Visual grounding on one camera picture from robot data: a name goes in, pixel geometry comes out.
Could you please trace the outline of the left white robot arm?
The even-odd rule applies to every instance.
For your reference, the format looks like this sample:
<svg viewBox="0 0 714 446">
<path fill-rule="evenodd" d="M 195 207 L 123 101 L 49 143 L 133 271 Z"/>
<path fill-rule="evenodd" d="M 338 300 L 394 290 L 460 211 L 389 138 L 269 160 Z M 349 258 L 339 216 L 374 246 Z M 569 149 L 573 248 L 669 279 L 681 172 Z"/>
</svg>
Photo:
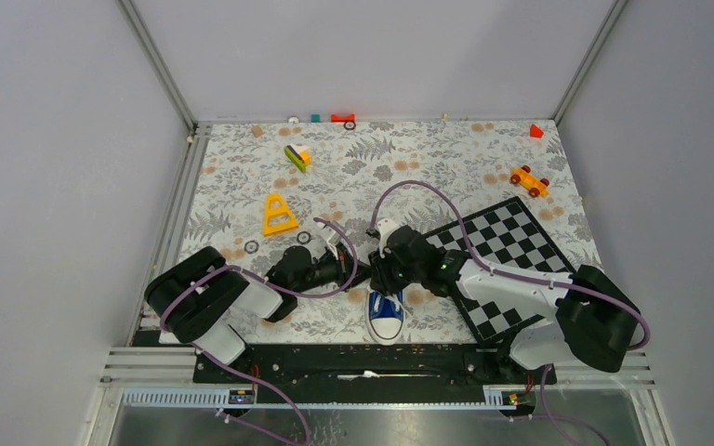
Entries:
<svg viewBox="0 0 714 446">
<path fill-rule="evenodd" d="M 229 308 L 278 322 L 298 306 L 298 294 L 329 284 L 342 292 L 370 278 L 344 243 L 316 258 L 302 245 L 287 248 L 268 272 L 249 277 L 214 247 L 196 252 L 151 281 L 144 291 L 162 329 L 178 342 L 216 357 L 216 370 L 231 382 L 248 376 L 251 358 L 243 338 L 223 320 Z"/>
</svg>

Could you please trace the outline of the white shoelace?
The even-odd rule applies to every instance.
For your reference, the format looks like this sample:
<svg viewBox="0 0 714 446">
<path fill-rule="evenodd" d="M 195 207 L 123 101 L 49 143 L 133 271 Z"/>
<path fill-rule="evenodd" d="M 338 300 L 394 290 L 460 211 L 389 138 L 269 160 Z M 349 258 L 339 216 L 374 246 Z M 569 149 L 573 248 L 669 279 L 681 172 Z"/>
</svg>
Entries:
<svg viewBox="0 0 714 446">
<path fill-rule="evenodd" d="M 378 291 L 372 291 L 368 301 L 368 317 L 370 319 L 401 319 L 403 317 L 403 293 L 383 295 Z"/>
</svg>

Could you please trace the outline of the blue canvas sneaker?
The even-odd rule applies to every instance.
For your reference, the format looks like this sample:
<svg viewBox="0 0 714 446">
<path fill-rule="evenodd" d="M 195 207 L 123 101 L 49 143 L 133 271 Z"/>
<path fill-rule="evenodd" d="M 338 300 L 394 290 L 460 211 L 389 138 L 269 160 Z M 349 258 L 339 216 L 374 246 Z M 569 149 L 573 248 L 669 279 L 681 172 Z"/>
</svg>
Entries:
<svg viewBox="0 0 714 446">
<path fill-rule="evenodd" d="M 405 313 L 403 292 L 383 295 L 371 291 L 366 306 L 366 324 L 372 338 L 383 346 L 398 342 L 403 333 Z"/>
</svg>

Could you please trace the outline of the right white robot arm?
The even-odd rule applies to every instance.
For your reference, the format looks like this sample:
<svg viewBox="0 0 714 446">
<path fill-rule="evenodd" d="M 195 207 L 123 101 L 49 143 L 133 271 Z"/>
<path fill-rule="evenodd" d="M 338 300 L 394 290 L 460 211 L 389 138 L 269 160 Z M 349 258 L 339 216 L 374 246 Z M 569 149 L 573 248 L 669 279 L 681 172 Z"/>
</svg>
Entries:
<svg viewBox="0 0 714 446">
<path fill-rule="evenodd" d="M 499 265 L 474 251 L 437 247 L 383 219 L 374 230 L 371 286 L 395 295 L 411 284 L 452 299 L 481 346 L 498 344 L 496 370 L 511 383 L 566 361 L 616 373 L 633 348 L 638 309 L 598 269 L 545 272 Z"/>
</svg>

